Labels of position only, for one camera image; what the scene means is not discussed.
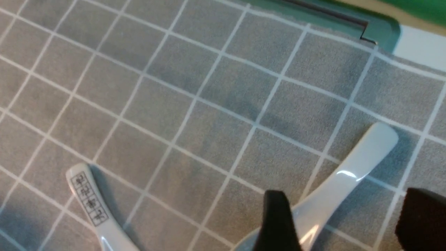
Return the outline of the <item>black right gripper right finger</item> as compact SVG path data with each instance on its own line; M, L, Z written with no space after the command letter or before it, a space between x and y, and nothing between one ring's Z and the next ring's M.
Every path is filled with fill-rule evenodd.
M424 188L408 188L395 235L404 251L444 251L445 196Z

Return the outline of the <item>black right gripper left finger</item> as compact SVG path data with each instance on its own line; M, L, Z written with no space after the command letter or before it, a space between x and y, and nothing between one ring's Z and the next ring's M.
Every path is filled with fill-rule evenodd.
M263 195L263 219L254 251L301 251L290 203L284 192L267 190Z

